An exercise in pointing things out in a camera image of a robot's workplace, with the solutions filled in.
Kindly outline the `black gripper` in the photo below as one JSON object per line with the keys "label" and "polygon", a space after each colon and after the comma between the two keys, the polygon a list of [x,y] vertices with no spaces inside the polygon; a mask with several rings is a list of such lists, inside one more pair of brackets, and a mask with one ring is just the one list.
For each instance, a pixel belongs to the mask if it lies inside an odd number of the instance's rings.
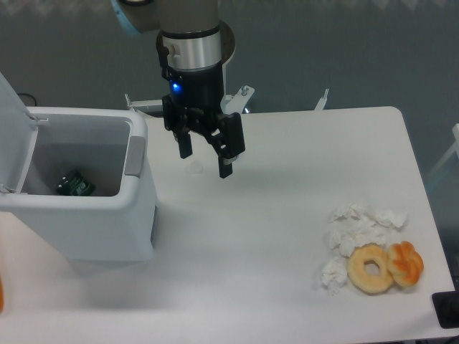
{"label": "black gripper", "polygon": [[217,154],[219,177],[230,176],[232,162],[245,151],[245,139],[241,115],[222,113],[222,65],[185,71],[163,67],[161,74],[170,89],[162,98],[164,127],[174,134],[180,157],[192,154],[189,130],[201,133]]}

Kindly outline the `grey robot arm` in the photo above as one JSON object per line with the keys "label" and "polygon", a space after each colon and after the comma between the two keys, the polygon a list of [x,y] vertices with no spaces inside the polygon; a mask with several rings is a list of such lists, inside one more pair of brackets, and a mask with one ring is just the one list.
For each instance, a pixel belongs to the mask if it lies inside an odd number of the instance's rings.
{"label": "grey robot arm", "polygon": [[225,92],[226,64],[235,36],[219,18],[217,1],[112,1],[120,25],[133,34],[158,31],[156,50],[161,75],[169,83],[162,99],[164,126],[182,158],[192,154],[191,133],[215,150],[219,175],[245,151],[241,115],[254,90]]}

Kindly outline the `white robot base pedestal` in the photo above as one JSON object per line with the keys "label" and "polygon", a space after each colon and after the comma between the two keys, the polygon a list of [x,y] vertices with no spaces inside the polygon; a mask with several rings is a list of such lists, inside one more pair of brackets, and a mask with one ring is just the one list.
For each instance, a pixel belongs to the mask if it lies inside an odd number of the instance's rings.
{"label": "white robot base pedestal", "polygon": [[204,70],[222,65],[225,97],[227,64],[235,53],[235,36],[227,23],[219,20],[217,26],[198,32],[172,33],[161,30],[156,38],[156,49],[161,70],[163,67],[179,71]]}

